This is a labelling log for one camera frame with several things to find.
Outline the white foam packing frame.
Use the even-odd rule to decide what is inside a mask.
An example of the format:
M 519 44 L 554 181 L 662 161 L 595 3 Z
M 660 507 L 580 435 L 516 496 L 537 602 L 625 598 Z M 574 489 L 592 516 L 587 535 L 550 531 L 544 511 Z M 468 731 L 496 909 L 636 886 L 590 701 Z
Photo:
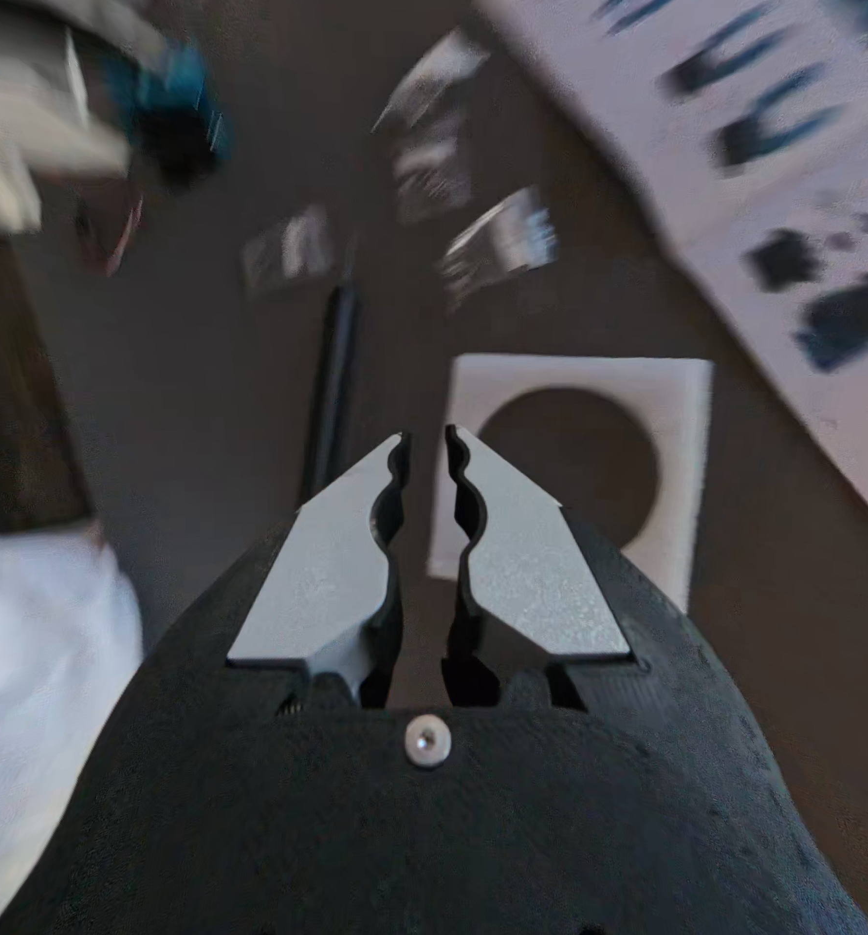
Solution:
M 457 483 L 487 423 L 508 404 L 544 391 L 577 391 L 614 403 L 640 427 L 657 464 L 653 503 L 622 548 L 687 613 L 708 461 L 712 363 L 694 358 L 464 354 L 451 368 L 444 448 L 436 471 L 427 571 L 456 580 L 469 535 L 455 519 Z

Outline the dark grey desk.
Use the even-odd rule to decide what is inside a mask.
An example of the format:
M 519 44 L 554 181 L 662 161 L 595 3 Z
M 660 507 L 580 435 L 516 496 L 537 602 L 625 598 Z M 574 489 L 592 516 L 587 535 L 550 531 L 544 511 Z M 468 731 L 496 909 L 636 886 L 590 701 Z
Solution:
M 390 705 L 449 703 L 454 586 L 425 575 L 452 359 L 468 352 L 714 364 L 689 614 L 746 696 L 821 850 L 868 915 L 868 508 L 684 276 L 633 196 L 468 2 L 154 2 L 206 54 L 225 165 L 154 194 L 119 272 L 81 256 L 74 194 L 0 240 L 0 532 L 93 508 L 138 593 L 147 647 L 271 527 L 300 483 L 329 288 L 256 301 L 243 246 L 310 203 L 356 236 L 363 296 L 346 458 L 412 439 L 395 540 L 405 639 Z M 370 131 L 456 26 L 492 55 L 471 87 L 472 207 L 403 226 Z M 448 244 L 535 185 L 554 263 L 448 307 Z

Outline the black screwdriver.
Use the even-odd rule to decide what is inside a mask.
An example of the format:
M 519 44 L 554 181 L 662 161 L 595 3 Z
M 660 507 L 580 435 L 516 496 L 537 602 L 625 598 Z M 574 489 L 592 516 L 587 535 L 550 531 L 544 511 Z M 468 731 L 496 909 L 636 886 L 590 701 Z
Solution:
M 358 289 L 352 275 L 347 275 L 334 287 L 323 316 L 299 505 L 315 497 L 339 474 L 359 311 Z

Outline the blue servo bracket assembly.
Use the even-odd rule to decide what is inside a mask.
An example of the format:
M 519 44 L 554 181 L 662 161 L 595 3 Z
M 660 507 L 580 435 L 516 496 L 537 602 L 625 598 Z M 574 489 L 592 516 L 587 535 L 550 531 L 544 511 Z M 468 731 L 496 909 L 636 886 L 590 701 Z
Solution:
M 194 45 L 167 47 L 158 72 L 117 58 L 103 62 L 124 132 L 168 190 L 187 190 L 217 170 L 229 155 L 229 126 Z

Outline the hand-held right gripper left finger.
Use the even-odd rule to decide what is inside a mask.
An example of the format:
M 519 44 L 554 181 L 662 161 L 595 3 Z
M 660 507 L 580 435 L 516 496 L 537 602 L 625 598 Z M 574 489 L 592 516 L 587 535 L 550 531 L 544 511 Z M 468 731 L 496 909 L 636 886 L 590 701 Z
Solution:
M 403 635 L 391 552 L 404 523 L 410 438 L 398 432 L 306 502 L 235 637 L 237 668 L 338 677 L 382 707 Z

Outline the clear bag of silver screws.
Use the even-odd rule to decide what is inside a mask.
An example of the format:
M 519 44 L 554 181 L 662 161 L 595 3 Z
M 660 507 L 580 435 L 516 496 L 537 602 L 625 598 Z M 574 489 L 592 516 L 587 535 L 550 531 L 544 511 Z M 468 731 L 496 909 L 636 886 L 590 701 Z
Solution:
M 491 53 L 454 28 L 436 42 L 400 79 L 371 128 L 419 123 L 441 102 L 449 89 L 473 78 Z

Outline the clear plastic parts bag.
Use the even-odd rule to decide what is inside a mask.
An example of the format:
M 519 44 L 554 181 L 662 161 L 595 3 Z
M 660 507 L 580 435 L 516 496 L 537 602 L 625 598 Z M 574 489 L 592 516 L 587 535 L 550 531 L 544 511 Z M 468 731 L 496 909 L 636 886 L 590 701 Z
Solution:
M 393 153 L 395 207 L 404 225 L 461 209 L 472 199 L 466 146 L 457 135 L 409 138 Z
M 438 266 L 448 307 L 481 289 L 554 263 L 558 239 L 535 185 L 501 200 L 448 244 Z

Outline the person's white shirt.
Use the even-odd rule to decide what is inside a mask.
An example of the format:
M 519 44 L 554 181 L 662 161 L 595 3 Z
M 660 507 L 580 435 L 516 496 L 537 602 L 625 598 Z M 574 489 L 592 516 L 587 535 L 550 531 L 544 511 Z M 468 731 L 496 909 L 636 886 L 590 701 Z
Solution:
M 142 649 L 136 593 L 98 524 L 0 536 L 0 916 Z

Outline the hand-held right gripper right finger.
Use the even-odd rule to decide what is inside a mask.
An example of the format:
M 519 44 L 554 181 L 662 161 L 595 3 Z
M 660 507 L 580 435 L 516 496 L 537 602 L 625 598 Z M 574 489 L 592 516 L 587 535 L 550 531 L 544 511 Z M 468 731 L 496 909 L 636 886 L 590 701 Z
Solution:
M 489 446 L 464 475 L 454 515 L 469 540 L 441 660 L 451 705 L 585 707 L 570 668 L 630 662 L 631 647 L 561 504 Z

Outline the labelled clear bag of screws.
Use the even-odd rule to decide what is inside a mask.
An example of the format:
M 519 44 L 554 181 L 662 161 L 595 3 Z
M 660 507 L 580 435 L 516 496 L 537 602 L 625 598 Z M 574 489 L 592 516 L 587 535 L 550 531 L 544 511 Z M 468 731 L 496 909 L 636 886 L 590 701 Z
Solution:
M 310 204 L 249 240 L 240 252 L 247 298 L 260 298 L 301 282 L 321 279 L 334 268 L 335 250 L 327 211 Z

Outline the assembly instruction booklet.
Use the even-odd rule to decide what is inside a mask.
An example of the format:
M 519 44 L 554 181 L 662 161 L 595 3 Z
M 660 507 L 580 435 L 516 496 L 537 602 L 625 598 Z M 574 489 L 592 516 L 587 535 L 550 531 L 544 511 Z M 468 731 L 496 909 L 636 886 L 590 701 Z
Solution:
M 868 1 L 476 7 L 868 504 Z

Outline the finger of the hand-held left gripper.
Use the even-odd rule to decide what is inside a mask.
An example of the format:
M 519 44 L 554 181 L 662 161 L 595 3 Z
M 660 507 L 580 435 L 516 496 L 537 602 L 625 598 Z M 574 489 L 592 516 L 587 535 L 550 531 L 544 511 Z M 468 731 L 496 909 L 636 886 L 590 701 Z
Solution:
M 167 38 L 131 2 L 33 1 L 32 7 L 99 38 L 141 66 L 167 63 Z
M 123 178 L 130 165 L 131 149 L 119 131 L 30 65 L 0 55 L 0 235 L 39 229 L 34 173 Z

